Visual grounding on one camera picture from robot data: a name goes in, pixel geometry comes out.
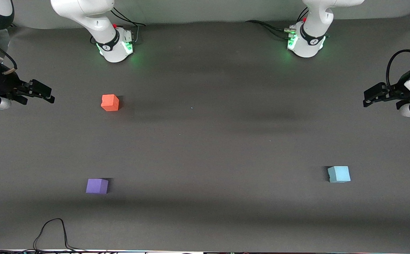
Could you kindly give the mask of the light blue foam block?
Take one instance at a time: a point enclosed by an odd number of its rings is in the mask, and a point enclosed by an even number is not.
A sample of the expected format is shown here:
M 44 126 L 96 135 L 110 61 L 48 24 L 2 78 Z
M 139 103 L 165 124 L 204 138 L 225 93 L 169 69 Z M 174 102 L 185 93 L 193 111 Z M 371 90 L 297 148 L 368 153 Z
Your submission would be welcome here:
M 347 166 L 332 166 L 327 169 L 330 183 L 347 183 L 351 181 Z

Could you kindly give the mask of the orange foam block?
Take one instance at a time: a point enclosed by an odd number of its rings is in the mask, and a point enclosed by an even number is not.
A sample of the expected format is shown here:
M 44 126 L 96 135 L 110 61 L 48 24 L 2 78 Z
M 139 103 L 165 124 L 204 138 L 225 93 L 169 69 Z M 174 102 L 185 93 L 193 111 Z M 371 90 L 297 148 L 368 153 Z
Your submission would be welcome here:
M 101 107 L 105 111 L 118 111 L 120 100 L 115 94 L 102 95 Z

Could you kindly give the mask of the dark grey table mat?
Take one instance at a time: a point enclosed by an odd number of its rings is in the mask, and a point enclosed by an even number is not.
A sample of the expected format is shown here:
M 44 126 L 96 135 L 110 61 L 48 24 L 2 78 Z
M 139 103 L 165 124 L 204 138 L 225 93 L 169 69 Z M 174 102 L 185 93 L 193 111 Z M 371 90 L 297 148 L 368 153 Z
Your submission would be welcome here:
M 81 249 L 410 253 L 410 118 L 362 105 L 410 15 L 336 20 L 310 59 L 249 23 L 148 25 L 117 64 L 85 29 L 10 34 L 56 101 L 0 111 L 0 249 L 62 218 Z

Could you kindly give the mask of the purple foam block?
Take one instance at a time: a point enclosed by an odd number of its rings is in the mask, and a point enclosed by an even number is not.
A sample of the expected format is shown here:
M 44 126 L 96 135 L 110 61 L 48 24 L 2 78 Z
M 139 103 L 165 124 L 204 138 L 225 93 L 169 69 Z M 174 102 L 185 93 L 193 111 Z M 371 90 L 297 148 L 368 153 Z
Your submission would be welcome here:
M 105 179 L 88 179 L 85 193 L 87 194 L 107 194 L 109 180 Z

